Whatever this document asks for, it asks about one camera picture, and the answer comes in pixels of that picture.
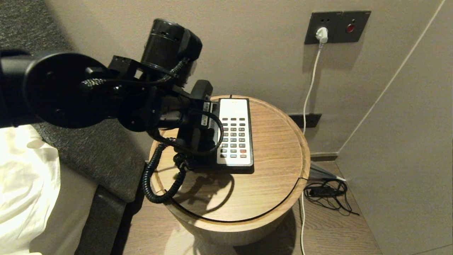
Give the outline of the black telephone handset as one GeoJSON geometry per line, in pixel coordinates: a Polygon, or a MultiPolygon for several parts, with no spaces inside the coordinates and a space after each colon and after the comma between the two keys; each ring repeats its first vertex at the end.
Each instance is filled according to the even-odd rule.
{"type": "MultiPolygon", "coordinates": [[[[178,113],[176,121],[176,127],[178,129],[190,123],[188,117],[189,111],[195,111],[200,103],[210,101],[212,91],[213,87],[209,81],[198,80],[190,93],[183,92],[183,94],[178,97],[181,107],[176,111],[178,113]]],[[[179,167],[184,172],[210,171],[210,169],[215,165],[215,152],[212,155],[205,156],[195,156],[178,152],[177,155],[179,158],[182,158],[182,162],[179,164],[179,167]]]]}

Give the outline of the black and white telephone base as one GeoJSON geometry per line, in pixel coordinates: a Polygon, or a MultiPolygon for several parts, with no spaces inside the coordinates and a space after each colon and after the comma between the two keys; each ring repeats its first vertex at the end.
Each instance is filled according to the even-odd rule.
{"type": "Polygon", "coordinates": [[[189,167],[199,173],[242,173],[254,172],[253,136],[251,127],[250,103],[247,98],[221,98],[210,103],[209,111],[222,123],[224,134],[220,134],[217,123],[203,117],[202,124],[207,130],[202,132],[198,149],[205,151],[213,148],[219,141],[220,146],[209,155],[195,155],[189,167]]]}

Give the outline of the round wooden side table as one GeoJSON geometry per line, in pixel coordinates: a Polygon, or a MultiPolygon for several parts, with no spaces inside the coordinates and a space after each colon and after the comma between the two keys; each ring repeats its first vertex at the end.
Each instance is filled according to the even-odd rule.
{"type": "Polygon", "coordinates": [[[310,149],[298,125],[276,106],[248,98],[254,172],[188,172],[164,205],[195,238],[215,245],[257,242],[299,200],[310,169],[310,149]]]}

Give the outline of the grey fabric headboard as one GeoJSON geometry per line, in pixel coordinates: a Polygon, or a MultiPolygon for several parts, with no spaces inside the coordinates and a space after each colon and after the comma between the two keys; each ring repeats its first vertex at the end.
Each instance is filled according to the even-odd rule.
{"type": "MultiPolygon", "coordinates": [[[[32,54],[72,50],[44,0],[0,0],[0,49],[19,48],[32,54]]],[[[33,125],[58,149],[60,160],[94,180],[125,202],[132,202],[144,159],[116,120],[85,129],[63,129],[48,123],[33,125]]]]}

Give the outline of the transparent folded umbrella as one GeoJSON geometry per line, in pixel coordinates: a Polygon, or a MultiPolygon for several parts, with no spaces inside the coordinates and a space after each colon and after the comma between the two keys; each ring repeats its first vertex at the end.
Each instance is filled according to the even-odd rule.
{"type": "Polygon", "coordinates": [[[326,180],[326,179],[340,180],[346,182],[346,179],[331,173],[330,171],[322,168],[321,166],[315,163],[311,163],[308,180],[326,180]]]}

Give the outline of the white power plug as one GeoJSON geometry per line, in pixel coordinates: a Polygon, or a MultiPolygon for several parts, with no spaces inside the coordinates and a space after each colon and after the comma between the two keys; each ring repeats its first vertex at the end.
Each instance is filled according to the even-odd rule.
{"type": "Polygon", "coordinates": [[[319,49],[322,49],[323,46],[328,42],[328,29],[326,27],[319,28],[315,36],[319,41],[319,49]]]}

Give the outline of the white bedding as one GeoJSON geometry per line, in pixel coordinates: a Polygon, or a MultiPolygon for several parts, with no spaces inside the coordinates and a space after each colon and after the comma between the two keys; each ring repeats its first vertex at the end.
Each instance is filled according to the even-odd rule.
{"type": "Polygon", "coordinates": [[[55,207],[59,153],[31,125],[0,129],[0,255],[31,252],[55,207]]]}

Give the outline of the black low wall socket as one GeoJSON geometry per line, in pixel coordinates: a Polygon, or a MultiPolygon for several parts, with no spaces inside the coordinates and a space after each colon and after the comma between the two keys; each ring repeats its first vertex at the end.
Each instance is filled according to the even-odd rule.
{"type": "Polygon", "coordinates": [[[288,116],[296,123],[299,128],[302,129],[305,126],[306,129],[312,129],[318,125],[322,114],[289,114],[288,116]]]}

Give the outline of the dark grey bed frame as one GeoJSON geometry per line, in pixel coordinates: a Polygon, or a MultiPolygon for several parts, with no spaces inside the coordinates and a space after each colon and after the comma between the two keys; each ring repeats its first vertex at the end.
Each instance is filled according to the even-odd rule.
{"type": "Polygon", "coordinates": [[[74,255],[111,255],[126,202],[98,186],[74,255]]]}

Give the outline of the grey wall socket panel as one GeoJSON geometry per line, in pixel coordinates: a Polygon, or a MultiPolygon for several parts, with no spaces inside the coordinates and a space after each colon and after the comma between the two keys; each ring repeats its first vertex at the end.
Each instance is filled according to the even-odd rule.
{"type": "Polygon", "coordinates": [[[371,13],[370,10],[313,12],[304,44],[319,43],[315,34],[322,27],[327,29],[327,43],[356,43],[360,40],[371,13]]]}

